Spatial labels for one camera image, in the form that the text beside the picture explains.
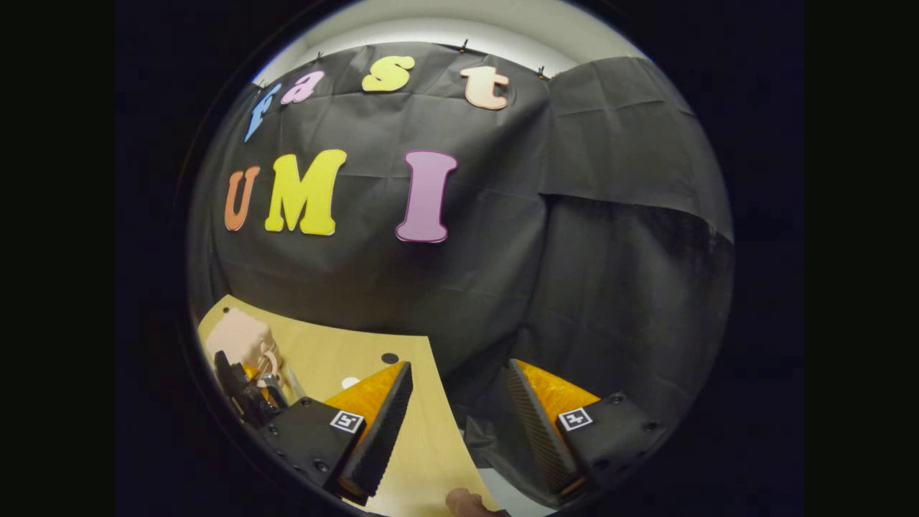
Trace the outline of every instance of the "human hand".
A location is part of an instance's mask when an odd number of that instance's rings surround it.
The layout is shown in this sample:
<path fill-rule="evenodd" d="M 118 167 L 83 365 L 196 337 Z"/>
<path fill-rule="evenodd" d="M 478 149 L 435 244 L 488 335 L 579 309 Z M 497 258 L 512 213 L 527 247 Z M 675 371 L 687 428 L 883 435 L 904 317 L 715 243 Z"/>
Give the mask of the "human hand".
<path fill-rule="evenodd" d="M 482 496 L 470 494 L 465 488 L 454 488 L 447 494 L 447 508 L 454 517 L 503 517 L 506 512 L 488 511 L 482 504 Z"/>

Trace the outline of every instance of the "wooden table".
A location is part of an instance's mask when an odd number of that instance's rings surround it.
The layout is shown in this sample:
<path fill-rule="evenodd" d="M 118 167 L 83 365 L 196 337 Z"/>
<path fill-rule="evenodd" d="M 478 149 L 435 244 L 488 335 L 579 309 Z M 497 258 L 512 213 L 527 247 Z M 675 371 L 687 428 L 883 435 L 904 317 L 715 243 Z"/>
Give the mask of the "wooden table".
<path fill-rule="evenodd" d="M 427 337 L 322 327 L 263 311 L 228 295 L 201 321 L 201 342 L 223 316 L 223 307 L 237 308 L 267 323 L 284 361 L 306 394 L 317 400 L 341 391 L 347 377 L 364 379 L 389 366 L 381 358 L 384 353 L 412 363 L 414 391 L 405 421 L 377 495 L 363 509 L 394 517 L 449 516 L 444 498 L 453 488 L 462 487 L 482 494 L 485 507 L 497 510 L 457 429 Z M 285 381 L 285 395 L 292 401 L 296 397 L 289 379 Z"/>

